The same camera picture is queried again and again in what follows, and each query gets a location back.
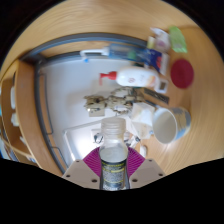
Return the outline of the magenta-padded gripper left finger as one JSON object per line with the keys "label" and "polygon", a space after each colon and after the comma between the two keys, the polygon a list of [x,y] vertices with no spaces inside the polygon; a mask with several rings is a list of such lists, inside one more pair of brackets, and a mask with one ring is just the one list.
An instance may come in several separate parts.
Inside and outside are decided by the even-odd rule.
{"label": "magenta-padded gripper left finger", "polygon": [[63,178],[83,188],[100,189],[101,160],[99,149],[92,150],[84,159],[76,159]]}

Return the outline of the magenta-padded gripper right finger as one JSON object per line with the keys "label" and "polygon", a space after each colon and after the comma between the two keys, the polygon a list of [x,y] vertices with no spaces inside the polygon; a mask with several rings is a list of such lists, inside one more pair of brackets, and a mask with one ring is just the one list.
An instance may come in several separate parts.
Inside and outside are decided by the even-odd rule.
{"label": "magenta-padded gripper right finger", "polygon": [[143,187],[164,176],[165,173],[155,160],[145,159],[135,149],[129,148],[127,177],[130,189]]}

